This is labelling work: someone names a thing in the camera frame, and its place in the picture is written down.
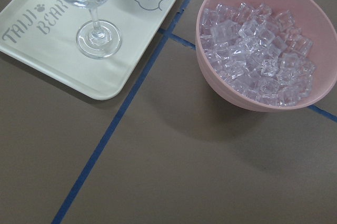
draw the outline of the paw print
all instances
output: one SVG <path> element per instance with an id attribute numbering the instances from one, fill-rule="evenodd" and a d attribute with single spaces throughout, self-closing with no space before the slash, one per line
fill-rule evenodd
<path id="1" fill-rule="evenodd" d="M 43 12 L 44 11 L 44 4 L 37 4 L 36 7 L 34 8 L 38 12 Z"/>

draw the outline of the white tray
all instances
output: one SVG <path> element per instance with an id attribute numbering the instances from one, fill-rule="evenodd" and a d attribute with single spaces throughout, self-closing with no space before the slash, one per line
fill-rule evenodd
<path id="1" fill-rule="evenodd" d="M 98 100 L 116 96 L 176 0 L 109 0 L 98 15 L 122 33 L 108 59 L 85 57 L 76 47 L 86 9 L 63 0 L 12 0 L 0 13 L 0 50 Z"/>

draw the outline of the glass stem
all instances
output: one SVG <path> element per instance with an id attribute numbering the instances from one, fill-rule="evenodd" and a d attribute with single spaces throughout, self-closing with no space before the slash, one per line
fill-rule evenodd
<path id="1" fill-rule="evenodd" d="M 89 8 L 89 12 L 93 21 L 94 29 L 91 31 L 91 36 L 94 39 L 101 39 L 105 37 L 104 29 L 100 25 L 100 20 L 98 19 L 97 7 Z"/>

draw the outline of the pink bowl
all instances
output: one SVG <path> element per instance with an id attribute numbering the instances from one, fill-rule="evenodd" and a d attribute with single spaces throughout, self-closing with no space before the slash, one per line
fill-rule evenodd
<path id="1" fill-rule="evenodd" d="M 218 3 L 238 7 L 241 2 L 258 7 L 262 2 L 269 5 L 274 13 L 290 10 L 295 25 L 302 28 L 304 36 L 313 40 L 308 58 L 316 64 L 313 88 L 309 97 L 303 98 L 296 106 L 277 107 L 251 100 L 225 83 L 208 62 L 200 41 L 199 23 L 203 9 L 215 9 Z M 322 99 L 337 81 L 337 34 L 333 25 L 313 0 L 204 0 L 196 21 L 197 60 L 209 85 L 224 99 L 239 107 L 262 112 L 293 110 L 309 106 Z"/>

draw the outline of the bowl rim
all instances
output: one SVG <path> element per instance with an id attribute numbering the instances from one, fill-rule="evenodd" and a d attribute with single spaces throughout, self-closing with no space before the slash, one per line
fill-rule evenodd
<path id="1" fill-rule="evenodd" d="M 333 24 L 331 23 L 330 19 L 328 18 L 328 16 L 326 15 L 326 13 L 322 10 L 322 8 L 314 1 L 314 0 L 308 0 L 310 1 L 317 9 L 318 11 L 324 16 L 325 20 L 328 22 L 328 25 L 330 26 L 331 30 L 333 31 L 333 35 L 335 40 L 337 41 L 337 33 L 336 30 L 333 26 Z M 199 48 L 202 48 L 201 46 L 201 40 L 200 40 L 200 18 L 203 12 L 203 9 L 205 9 L 205 5 L 209 2 L 209 0 L 204 0 L 202 5 L 200 6 L 198 15 L 197 15 L 197 20 L 196 20 L 196 44 L 198 45 Z M 273 105 L 267 105 L 264 103 L 260 103 L 256 100 L 252 100 L 249 99 L 248 97 L 240 94 L 238 91 L 234 90 L 228 83 L 226 83 L 218 74 L 217 72 L 214 70 L 214 68 L 211 66 L 210 62 L 208 60 L 206 60 L 206 56 L 205 56 L 205 52 L 202 50 L 201 51 L 201 56 L 203 57 L 204 61 L 206 62 L 207 67 L 212 71 L 212 73 L 215 75 L 215 77 L 220 80 L 228 89 L 232 89 L 234 92 L 236 92 L 241 98 L 243 98 L 245 101 L 248 101 L 249 103 L 253 103 L 256 106 L 260 106 L 265 108 L 266 110 L 275 110 L 275 111 L 282 111 L 282 110 L 295 110 L 295 109 L 299 109 L 299 108 L 303 108 L 303 107 L 307 107 L 310 106 L 312 104 L 315 104 L 316 102 L 318 102 L 319 100 L 321 100 L 322 98 L 324 98 L 330 91 L 331 89 L 334 87 L 334 85 L 337 82 L 337 71 L 335 73 L 334 76 L 334 80 L 331 82 L 331 85 L 329 86 L 329 88 L 327 88 L 323 93 L 319 94 L 317 96 L 317 98 L 306 101 L 304 103 L 301 103 L 299 105 L 295 105 L 295 106 L 273 106 Z"/>

